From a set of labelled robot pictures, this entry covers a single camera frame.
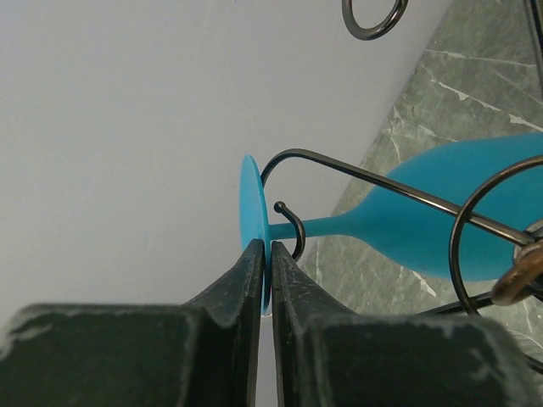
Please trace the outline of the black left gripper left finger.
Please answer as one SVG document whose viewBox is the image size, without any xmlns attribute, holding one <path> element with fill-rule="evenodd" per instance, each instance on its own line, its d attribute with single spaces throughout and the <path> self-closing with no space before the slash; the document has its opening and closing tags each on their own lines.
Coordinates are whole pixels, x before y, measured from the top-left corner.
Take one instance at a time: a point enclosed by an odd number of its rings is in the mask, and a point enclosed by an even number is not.
<svg viewBox="0 0 543 407">
<path fill-rule="evenodd" d="M 180 305 L 33 304 L 1 330 L 4 406 L 252 406 L 264 245 Z"/>
</svg>

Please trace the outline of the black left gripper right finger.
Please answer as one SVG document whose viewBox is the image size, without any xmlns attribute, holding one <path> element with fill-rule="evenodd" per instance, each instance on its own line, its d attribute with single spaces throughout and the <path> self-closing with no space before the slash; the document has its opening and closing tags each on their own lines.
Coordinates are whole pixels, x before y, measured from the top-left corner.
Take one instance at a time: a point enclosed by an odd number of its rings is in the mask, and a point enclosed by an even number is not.
<svg viewBox="0 0 543 407">
<path fill-rule="evenodd" d="M 271 246 L 281 406 L 539 406 L 513 337 L 480 317 L 358 315 Z"/>
</svg>

